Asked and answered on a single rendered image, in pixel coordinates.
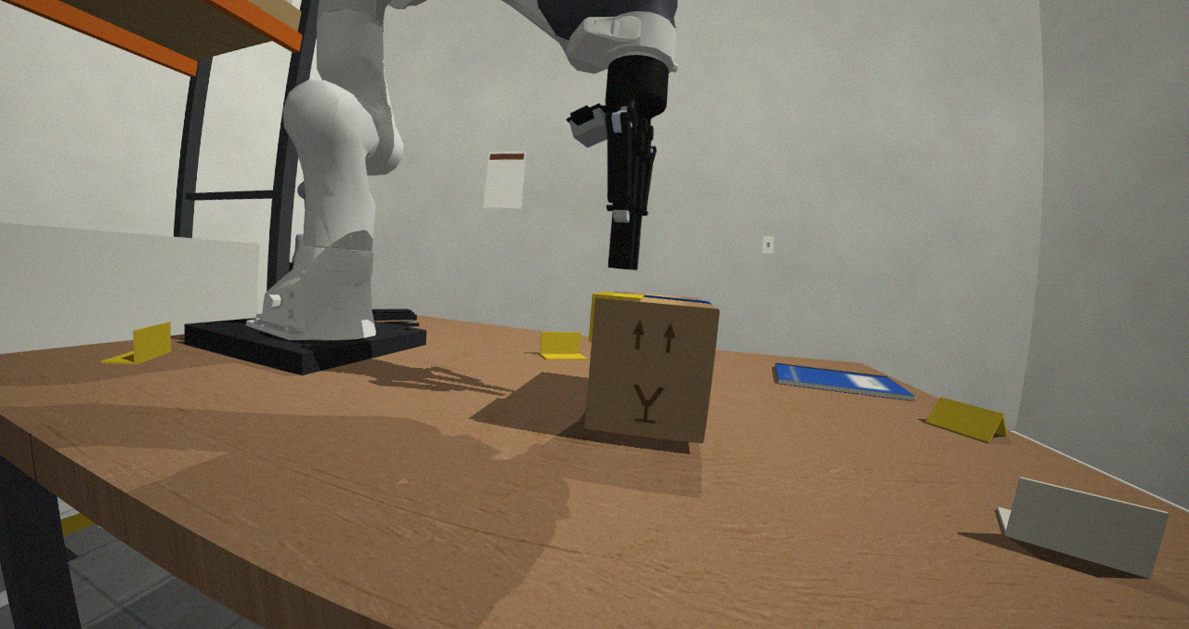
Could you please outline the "blue notebook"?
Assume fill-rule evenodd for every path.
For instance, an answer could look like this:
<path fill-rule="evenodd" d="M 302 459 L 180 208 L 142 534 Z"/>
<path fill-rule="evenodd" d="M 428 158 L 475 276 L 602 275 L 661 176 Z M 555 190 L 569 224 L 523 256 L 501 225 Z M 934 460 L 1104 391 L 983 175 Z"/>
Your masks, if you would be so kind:
<path fill-rule="evenodd" d="M 916 396 L 910 395 L 907 389 L 889 379 L 889 376 L 882 375 L 851 373 L 828 370 L 828 367 L 805 367 L 776 363 L 776 382 L 781 385 L 916 401 Z"/>

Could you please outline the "tan cardboard box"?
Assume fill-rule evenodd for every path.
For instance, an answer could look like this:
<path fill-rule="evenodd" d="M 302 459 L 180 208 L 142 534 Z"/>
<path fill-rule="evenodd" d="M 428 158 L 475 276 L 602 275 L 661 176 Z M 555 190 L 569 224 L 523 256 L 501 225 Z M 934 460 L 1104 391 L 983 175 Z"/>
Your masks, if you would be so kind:
<path fill-rule="evenodd" d="M 594 298 L 586 429 L 704 442 L 719 308 Z"/>

